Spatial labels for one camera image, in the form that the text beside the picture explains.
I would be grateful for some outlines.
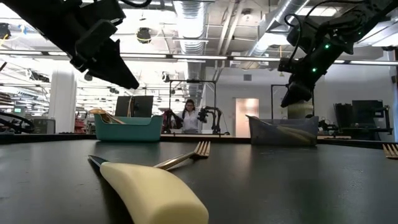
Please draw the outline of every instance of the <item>computer monitor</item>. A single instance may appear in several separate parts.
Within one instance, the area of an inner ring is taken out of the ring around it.
[[[115,116],[128,116],[130,105],[130,116],[137,118],[150,118],[152,116],[153,104],[153,96],[119,96],[118,102],[116,103]]]
[[[382,100],[353,100],[354,122],[358,124],[374,124],[373,118],[383,118]]]

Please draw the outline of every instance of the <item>door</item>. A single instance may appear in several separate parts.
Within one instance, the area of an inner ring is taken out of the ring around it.
[[[235,136],[237,138],[250,138],[249,119],[246,115],[259,117],[259,99],[235,99]]]

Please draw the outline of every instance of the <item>knife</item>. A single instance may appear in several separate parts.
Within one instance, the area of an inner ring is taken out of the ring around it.
[[[166,170],[88,158],[118,193],[135,224],[207,224],[209,214],[192,190]]]

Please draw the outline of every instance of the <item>fork tines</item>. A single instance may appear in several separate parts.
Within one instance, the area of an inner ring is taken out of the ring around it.
[[[383,144],[383,151],[388,159],[398,159],[397,147],[398,145]]]
[[[195,149],[195,153],[199,156],[208,157],[210,154],[210,142],[209,141],[199,142],[197,148]]]

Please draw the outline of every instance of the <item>black robotic arm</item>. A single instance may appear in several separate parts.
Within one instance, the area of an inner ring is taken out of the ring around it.
[[[290,31],[287,37],[289,43],[300,47],[307,55],[299,60],[280,60],[278,71],[291,73],[281,107],[311,99],[315,83],[327,73],[333,62],[343,52],[353,54],[354,43],[398,7],[397,0],[365,0],[357,3],[342,16],[322,24],[313,22],[308,14]]]
[[[79,71],[124,88],[139,83],[120,57],[119,41],[110,39],[126,17],[118,0],[0,0],[69,56]],[[145,7],[123,0],[134,7]]]

